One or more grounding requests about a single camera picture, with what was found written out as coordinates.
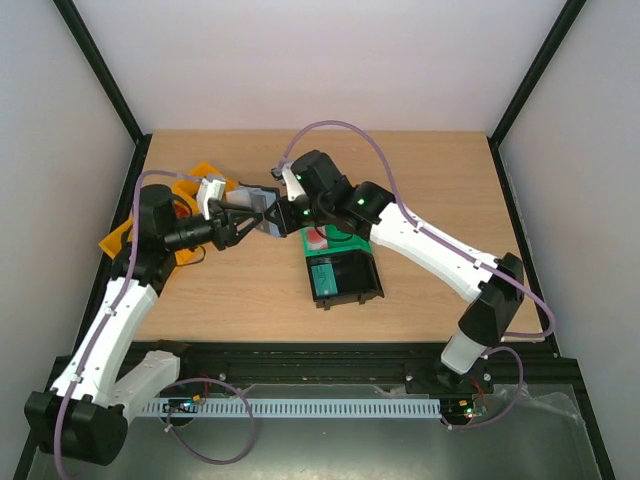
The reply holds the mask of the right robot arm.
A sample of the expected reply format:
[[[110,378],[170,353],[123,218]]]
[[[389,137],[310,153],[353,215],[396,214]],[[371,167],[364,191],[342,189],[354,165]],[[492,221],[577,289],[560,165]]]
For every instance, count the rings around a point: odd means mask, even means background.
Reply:
[[[286,193],[265,212],[283,235],[318,224],[358,236],[408,258],[451,287],[468,304],[444,347],[436,379],[460,390],[476,361],[496,347],[519,310],[524,266],[474,249],[424,222],[380,185],[353,185],[324,152],[312,150],[271,171]]]

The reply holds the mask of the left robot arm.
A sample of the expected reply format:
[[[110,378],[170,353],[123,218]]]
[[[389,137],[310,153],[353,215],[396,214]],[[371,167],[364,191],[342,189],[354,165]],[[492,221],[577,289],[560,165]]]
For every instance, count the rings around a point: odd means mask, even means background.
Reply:
[[[28,397],[24,413],[39,449],[53,456],[61,476],[66,459],[106,466],[124,446],[129,426],[159,393],[204,382],[188,378],[185,347],[160,346],[128,373],[121,367],[142,321],[154,308],[177,267],[180,250],[207,243],[224,250],[262,222],[261,211],[205,200],[180,218],[175,194],[164,184],[137,187],[131,238],[113,260],[111,278],[96,316],[69,363],[51,386]]]

